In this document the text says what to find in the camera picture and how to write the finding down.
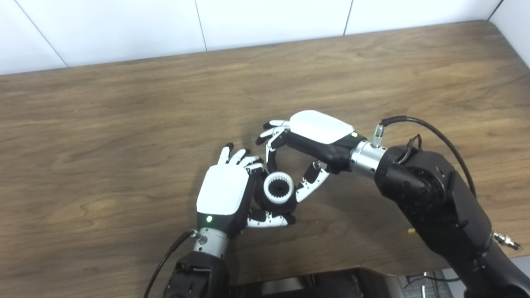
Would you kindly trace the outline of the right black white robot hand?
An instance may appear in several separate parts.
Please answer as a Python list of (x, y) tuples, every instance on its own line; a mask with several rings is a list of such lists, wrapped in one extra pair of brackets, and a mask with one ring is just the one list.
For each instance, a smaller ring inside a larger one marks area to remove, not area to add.
[(329, 177), (352, 172), (352, 153), (366, 137), (354, 127), (316, 110), (303, 110), (289, 120), (271, 120), (263, 125), (256, 145), (265, 144), (270, 173), (277, 171), (276, 151), (288, 146), (316, 159), (294, 190), (297, 202), (305, 200)]

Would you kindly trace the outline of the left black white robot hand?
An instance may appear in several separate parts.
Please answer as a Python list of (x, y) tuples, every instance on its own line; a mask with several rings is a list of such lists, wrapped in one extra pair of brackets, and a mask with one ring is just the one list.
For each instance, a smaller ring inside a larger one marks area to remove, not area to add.
[(196, 203), (198, 229), (220, 231), (233, 239), (247, 227), (294, 225), (293, 215), (251, 207), (258, 186), (269, 172), (263, 159), (251, 155), (250, 149), (235, 153), (233, 149), (234, 144), (227, 143), (217, 162), (206, 171)]

